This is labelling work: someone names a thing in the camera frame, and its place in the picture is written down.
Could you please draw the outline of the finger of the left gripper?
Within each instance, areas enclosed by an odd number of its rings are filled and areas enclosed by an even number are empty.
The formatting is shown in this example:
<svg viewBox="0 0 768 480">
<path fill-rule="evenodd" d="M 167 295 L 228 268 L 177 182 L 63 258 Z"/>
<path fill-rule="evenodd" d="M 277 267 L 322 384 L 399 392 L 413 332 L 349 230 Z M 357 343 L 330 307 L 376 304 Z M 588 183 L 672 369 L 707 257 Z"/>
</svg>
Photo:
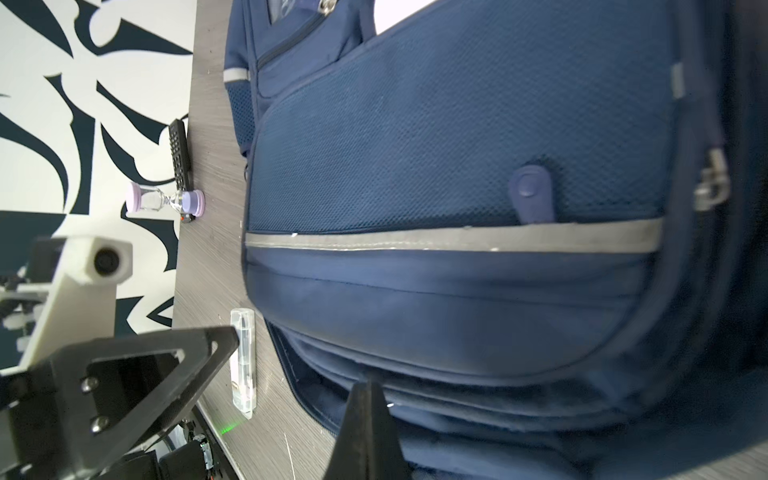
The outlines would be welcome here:
<svg viewBox="0 0 768 480">
<path fill-rule="evenodd" d="M 229 326 L 96 339 L 51 361 L 64 474 L 98 474 L 167 433 L 239 345 Z"/>
</svg>

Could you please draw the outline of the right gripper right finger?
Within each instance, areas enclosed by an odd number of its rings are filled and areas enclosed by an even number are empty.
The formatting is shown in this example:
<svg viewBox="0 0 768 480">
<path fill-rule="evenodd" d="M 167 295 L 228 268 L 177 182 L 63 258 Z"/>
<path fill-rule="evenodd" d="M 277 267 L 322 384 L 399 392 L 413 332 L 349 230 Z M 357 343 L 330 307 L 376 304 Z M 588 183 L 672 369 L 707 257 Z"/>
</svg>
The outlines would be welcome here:
<svg viewBox="0 0 768 480">
<path fill-rule="evenodd" d="M 389 413 L 382 388 L 373 384 L 373 478 L 410 479 L 397 426 Z"/>
</svg>

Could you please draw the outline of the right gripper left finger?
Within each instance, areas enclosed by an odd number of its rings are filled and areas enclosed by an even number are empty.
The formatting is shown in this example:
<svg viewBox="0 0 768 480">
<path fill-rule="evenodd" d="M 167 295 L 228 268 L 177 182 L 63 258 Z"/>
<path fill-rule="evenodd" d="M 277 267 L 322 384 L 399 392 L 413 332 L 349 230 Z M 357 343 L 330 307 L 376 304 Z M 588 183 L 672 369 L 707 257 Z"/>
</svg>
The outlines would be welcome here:
<svg viewBox="0 0 768 480">
<path fill-rule="evenodd" d="M 349 395 L 344 418 L 324 479 L 373 479 L 371 463 L 371 410 L 373 384 L 356 384 Z"/>
</svg>

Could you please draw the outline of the navy blue student backpack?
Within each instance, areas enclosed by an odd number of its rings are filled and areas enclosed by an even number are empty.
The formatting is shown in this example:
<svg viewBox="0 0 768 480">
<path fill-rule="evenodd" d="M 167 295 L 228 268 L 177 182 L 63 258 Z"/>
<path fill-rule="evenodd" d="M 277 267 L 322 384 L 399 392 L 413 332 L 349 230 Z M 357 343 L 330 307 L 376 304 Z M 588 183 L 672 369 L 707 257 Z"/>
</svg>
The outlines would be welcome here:
<svg viewBox="0 0 768 480">
<path fill-rule="evenodd" d="M 767 5 L 236 1 L 242 271 L 411 478 L 661 479 L 767 439 Z"/>
</svg>

